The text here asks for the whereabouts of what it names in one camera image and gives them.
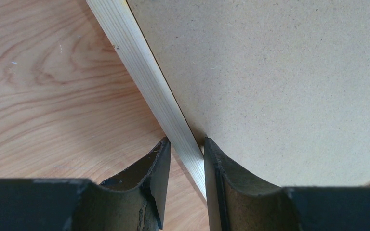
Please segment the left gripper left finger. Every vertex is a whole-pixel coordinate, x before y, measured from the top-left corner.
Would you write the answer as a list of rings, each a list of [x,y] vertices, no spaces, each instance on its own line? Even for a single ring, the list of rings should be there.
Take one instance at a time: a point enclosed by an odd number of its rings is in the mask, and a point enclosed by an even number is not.
[[[96,184],[83,178],[0,179],[0,231],[158,231],[171,143]]]

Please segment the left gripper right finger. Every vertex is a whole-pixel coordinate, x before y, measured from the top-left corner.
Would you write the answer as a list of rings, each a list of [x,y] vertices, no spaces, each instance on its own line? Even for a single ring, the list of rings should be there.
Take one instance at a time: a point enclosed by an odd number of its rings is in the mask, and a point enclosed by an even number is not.
[[[370,187],[279,187],[205,139],[212,231],[370,231]]]

